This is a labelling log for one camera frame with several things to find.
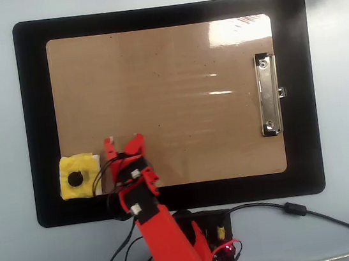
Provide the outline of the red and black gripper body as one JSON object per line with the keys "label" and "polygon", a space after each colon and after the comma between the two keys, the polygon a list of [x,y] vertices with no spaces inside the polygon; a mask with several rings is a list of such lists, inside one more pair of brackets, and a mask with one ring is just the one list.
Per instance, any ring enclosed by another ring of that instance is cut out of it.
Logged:
{"label": "red and black gripper body", "polygon": [[146,183],[152,194],[160,194],[156,186],[159,176],[142,154],[129,156],[121,153],[111,160],[109,169],[112,174],[114,193],[130,190],[138,183]]}

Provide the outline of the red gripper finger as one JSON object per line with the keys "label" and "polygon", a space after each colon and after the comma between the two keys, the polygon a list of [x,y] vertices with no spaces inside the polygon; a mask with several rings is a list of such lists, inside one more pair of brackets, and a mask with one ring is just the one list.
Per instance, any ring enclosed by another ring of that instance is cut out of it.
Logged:
{"label": "red gripper finger", "polygon": [[104,139],[103,145],[104,145],[104,150],[105,150],[107,160],[116,159],[118,156],[118,153],[115,148],[113,136],[107,137],[106,139]]}
{"label": "red gripper finger", "polygon": [[144,136],[141,133],[136,133],[135,136],[124,147],[124,153],[132,155],[145,156]]}

